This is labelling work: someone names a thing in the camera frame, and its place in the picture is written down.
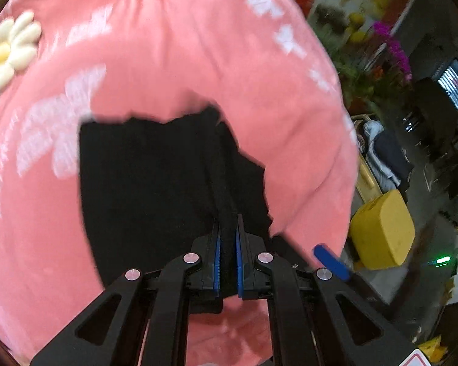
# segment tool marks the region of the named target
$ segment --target warning sign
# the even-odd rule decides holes
[[[415,350],[399,366],[431,366],[421,350]]]

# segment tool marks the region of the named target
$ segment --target white pattern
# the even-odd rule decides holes
[[[64,94],[41,100],[29,109],[17,148],[19,176],[51,149],[56,177],[67,178],[78,171],[78,124],[91,117],[90,101],[105,73],[105,65],[84,70],[66,80]]]
[[[344,127],[348,131],[351,141],[354,144],[359,146],[358,136],[356,135],[356,130],[354,129],[353,121],[347,112],[343,114],[343,119],[344,119]]]
[[[309,70],[309,77],[315,81],[320,89],[325,92],[329,92],[331,90],[331,86],[328,82],[322,77],[322,74],[315,69]]]
[[[44,52],[42,53],[41,59],[43,60],[48,60],[56,51],[57,46],[60,42],[60,32],[57,31],[54,34],[53,42],[51,45],[49,45],[49,42],[46,44],[46,47],[44,48]]]
[[[293,39],[293,29],[291,25],[282,25],[278,33],[275,33],[274,39],[286,55],[293,52],[301,59],[306,57],[307,53]]]
[[[88,40],[101,34],[108,34],[112,27],[107,21],[112,13],[112,4],[106,5],[93,11],[92,17],[88,22],[83,22],[71,28],[66,46],[76,44],[82,40]]]
[[[3,169],[5,168],[5,163],[9,160],[9,143],[12,137],[13,128],[18,123],[18,116],[21,109],[16,109],[13,114],[7,129],[5,130],[5,135],[3,136],[3,142],[0,144],[0,198],[2,195],[2,184],[3,184]],[[0,218],[2,218],[2,209],[0,203]]]
[[[246,4],[257,16],[269,12],[273,19],[283,16],[283,10],[273,0],[246,0]]]

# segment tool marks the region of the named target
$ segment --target black cloth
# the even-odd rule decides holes
[[[163,268],[215,218],[224,297],[236,288],[236,214],[269,246],[264,169],[239,153],[214,107],[166,124],[84,123],[79,149],[83,220],[105,286],[131,268]]]
[[[374,150],[376,156],[390,168],[390,170],[401,181],[398,186],[404,201],[407,202],[407,190],[410,187],[409,176],[414,165],[406,158],[402,151],[402,147],[390,130],[384,129],[375,137]]]

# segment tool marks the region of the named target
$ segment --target white flower decoration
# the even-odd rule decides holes
[[[15,21],[7,18],[0,23],[0,91],[38,54],[42,28],[33,19],[34,13],[25,11]]]

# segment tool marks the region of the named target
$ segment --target purple orchid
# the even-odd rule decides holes
[[[375,31],[375,34],[381,35],[385,38],[389,38],[390,31],[392,30],[392,28],[381,21],[377,21],[373,24],[373,30]]]
[[[400,42],[391,36],[389,36],[385,42],[387,44],[388,50],[390,51],[390,54],[396,60],[397,66],[400,68],[400,70],[405,74],[410,73],[411,67],[409,64],[409,57],[403,51]]]

